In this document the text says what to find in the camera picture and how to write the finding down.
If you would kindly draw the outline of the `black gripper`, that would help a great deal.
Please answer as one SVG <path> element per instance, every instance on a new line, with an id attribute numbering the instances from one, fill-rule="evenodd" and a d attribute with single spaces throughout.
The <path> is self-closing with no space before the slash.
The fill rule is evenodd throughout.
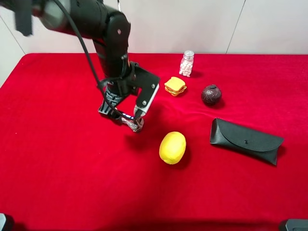
<path id="1" fill-rule="evenodd" d="M 116 124 L 131 122 L 131 116 L 119 111 L 116 107 L 130 94 L 138 95 L 134 107 L 133 121 L 145 116 L 159 90 L 160 78 L 143 69 L 136 62 L 130 62 L 131 72 L 120 80 L 109 80 L 98 109 L 101 116 Z"/>

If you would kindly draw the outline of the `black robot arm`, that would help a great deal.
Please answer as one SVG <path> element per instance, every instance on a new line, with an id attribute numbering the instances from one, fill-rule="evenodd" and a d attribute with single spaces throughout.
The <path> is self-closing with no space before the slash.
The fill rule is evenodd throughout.
<path id="1" fill-rule="evenodd" d="M 15 14 L 15 28 L 32 34 L 32 17 L 49 30 L 93 41 L 104 77 L 95 76 L 103 96 L 99 113 L 139 131 L 159 89 L 159 77 L 128 57 L 131 24 L 118 9 L 101 0 L 3 0 Z"/>

